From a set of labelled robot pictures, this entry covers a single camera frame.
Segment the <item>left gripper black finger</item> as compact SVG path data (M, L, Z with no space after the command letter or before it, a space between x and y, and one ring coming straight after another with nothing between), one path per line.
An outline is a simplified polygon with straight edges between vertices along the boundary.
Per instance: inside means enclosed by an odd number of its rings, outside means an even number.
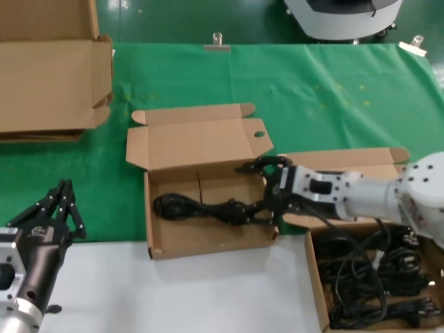
M62 192L65 189L68 181L60 180L56 187L50 188L46 196L30 207L26 208L23 212L18 214L15 218L7 222L6 227L18 228L21 224L31 219L39 217L51 217L55 212L56 207L62 200Z
M60 192L60 201L58 203L58 220L67 225L67 219L70 216L74 223L74 230L69 230L72 239L85 239L87 232L81 218L80 212L76 206L76 197L71 180L62 181Z

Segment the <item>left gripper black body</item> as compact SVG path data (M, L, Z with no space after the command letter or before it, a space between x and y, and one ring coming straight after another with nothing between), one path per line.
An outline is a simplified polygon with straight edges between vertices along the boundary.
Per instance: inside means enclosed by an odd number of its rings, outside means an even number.
M47 310L68 247L71 230L62 219L29 219L16 225L22 233L22 261L26 270L18 297Z

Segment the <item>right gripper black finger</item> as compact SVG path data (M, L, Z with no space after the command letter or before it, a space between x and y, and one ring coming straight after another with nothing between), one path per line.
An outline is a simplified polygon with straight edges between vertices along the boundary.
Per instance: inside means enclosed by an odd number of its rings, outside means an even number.
M265 200L259 200L255 203L246 205L242 212L246 224L277 226L278 216L270 211Z
M242 174L257 174L263 178L271 175L271 172L267 171L269 166L273 167L273 171L277 167L289 167L292 165L292 161L283 155L273 155L273 156L260 156L253 161L244 162L241 166L236 167L234 170L237 173Z

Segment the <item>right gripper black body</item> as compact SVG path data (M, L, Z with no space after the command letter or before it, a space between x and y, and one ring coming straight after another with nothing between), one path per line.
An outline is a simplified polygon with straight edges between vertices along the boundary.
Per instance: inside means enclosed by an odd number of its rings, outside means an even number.
M293 192L297 170L296 166L276 167L264 176L264 202L272 214L271 223L279 223L285 214L299 213L300 197Z

